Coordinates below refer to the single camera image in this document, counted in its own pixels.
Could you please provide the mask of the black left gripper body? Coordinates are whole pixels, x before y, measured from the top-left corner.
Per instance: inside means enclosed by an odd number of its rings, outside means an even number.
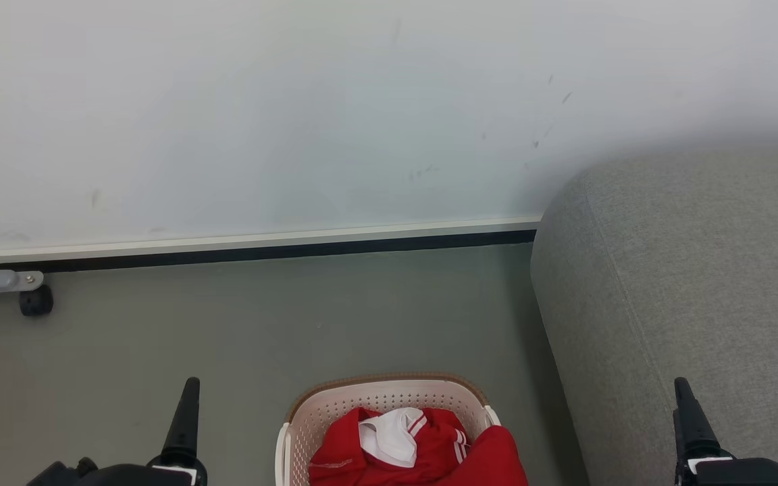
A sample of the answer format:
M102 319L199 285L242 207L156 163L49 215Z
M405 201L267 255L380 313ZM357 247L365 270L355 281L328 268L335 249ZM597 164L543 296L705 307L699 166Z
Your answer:
M53 462L30 481L28 485L200 485L194 468L179 466L151 466L115 464L99 468L89 458L69 467Z

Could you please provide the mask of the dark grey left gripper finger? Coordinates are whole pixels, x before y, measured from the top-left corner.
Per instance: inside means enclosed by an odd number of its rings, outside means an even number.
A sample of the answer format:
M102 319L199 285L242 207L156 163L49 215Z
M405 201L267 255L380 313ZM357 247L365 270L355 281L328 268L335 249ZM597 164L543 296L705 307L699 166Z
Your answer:
M200 389L199 378L186 380L161 453L148 462L149 466L204 468L197 454Z

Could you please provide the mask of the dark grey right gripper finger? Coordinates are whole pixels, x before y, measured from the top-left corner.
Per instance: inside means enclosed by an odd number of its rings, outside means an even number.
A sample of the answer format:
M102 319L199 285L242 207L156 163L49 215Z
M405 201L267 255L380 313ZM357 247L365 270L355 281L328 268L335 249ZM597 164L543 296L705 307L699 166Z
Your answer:
M677 462L688 464L691 460L705 458L728 458L717 440L703 408L696 399L688 379L674 379L676 409L673 410L674 437Z

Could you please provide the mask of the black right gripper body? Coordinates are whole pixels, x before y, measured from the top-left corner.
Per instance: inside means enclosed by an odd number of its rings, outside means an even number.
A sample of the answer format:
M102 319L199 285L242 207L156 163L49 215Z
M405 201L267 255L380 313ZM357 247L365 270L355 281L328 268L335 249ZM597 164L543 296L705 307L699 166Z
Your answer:
M778 462L768 458L707 456L677 465L675 485L778 485Z

